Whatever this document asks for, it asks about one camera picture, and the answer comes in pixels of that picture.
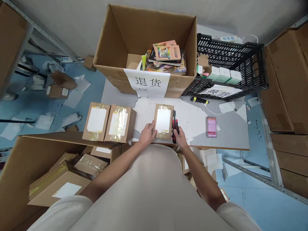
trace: table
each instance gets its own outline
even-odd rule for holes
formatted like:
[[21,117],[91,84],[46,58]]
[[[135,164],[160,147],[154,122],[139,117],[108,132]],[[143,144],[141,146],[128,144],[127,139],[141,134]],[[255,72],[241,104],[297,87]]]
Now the table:
[[[123,94],[107,79],[104,86],[101,103],[116,104],[132,107],[137,112],[135,130],[132,141],[138,141],[142,129],[154,119],[156,103],[173,105],[179,126],[182,127],[187,143],[191,147],[209,147],[217,149],[249,150],[248,124],[244,98],[235,103],[237,112],[231,111],[220,115],[209,112],[204,104],[190,101],[190,97],[181,96],[180,99],[140,97]],[[210,100],[208,109],[220,113],[220,100]],[[216,117],[218,125],[217,138],[206,137],[206,117]],[[172,140],[155,139],[154,143],[174,145]]]

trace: floor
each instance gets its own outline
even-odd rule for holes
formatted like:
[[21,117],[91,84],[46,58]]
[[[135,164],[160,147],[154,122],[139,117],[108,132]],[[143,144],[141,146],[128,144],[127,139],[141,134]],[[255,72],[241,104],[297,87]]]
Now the floor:
[[[50,59],[46,56],[31,55],[34,65],[41,72],[42,65]],[[24,125],[18,135],[47,133],[56,131],[66,116],[78,113],[83,116],[77,122],[83,131],[90,102],[100,102],[102,98],[105,77],[99,72],[92,72],[77,64],[65,64],[64,69],[71,77],[85,74],[85,79],[92,85],[83,94],[83,97],[75,109],[62,105],[65,100],[48,99],[45,91],[31,90],[32,80],[15,74],[11,81],[10,89],[16,92],[19,97],[14,101],[2,101],[0,104],[0,118],[11,119],[13,116],[18,119],[36,120],[39,115],[50,113],[55,120],[50,130],[30,128]],[[20,91],[27,86],[27,91]],[[268,160],[265,152],[264,132],[260,114],[260,106],[254,106],[247,111],[247,120],[251,121],[248,126],[250,151],[217,150],[224,158],[229,160],[244,157],[247,160],[268,167]],[[0,123],[0,133],[6,124]],[[16,139],[8,141],[0,137],[0,149],[13,147]],[[223,187],[232,202],[242,206],[258,223],[262,230],[307,230],[308,206],[286,196],[285,194],[267,186],[253,177],[239,173],[224,180],[222,170],[216,171],[218,185]]]

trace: plastic crate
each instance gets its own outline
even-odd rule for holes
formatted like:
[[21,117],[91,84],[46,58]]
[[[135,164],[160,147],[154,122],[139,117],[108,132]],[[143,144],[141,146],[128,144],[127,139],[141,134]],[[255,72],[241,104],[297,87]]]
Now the plastic crate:
[[[257,90],[268,89],[263,47],[263,44],[258,43],[237,44],[214,40],[210,35],[197,34],[197,59],[201,54],[209,55],[209,64],[239,71],[243,80],[233,85],[214,82],[211,79],[201,78],[200,75],[197,75],[183,95],[232,101]],[[225,98],[201,94],[201,92],[211,88],[214,84],[239,88],[242,92]]]

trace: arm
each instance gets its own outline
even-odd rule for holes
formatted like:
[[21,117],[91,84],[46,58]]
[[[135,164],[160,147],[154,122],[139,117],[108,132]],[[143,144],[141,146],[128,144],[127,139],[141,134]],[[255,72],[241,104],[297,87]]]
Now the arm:
[[157,133],[157,130],[152,132],[153,128],[154,120],[151,124],[145,126],[141,132],[139,141],[98,174],[80,195],[90,198],[93,203],[97,201],[98,198],[124,175],[139,153],[152,143]]
[[216,211],[220,205],[226,203],[226,200],[221,193],[216,181],[207,172],[205,167],[203,167],[203,164],[198,160],[198,158],[189,148],[182,128],[179,127],[179,134],[176,130],[173,132],[175,134],[176,142],[185,156],[186,162],[189,166],[190,172],[201,197],[214,211]]

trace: grey wall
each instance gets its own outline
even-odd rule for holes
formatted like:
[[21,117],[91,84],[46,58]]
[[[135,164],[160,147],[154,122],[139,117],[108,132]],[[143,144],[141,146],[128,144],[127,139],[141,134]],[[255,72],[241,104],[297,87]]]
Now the grey wall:
[[[93,55],[108,1],[11,0],[76,55]],[[197,15],[197,23],[254,34],[267,43],[307,14],[307,0],[109,0],[112,4]]]

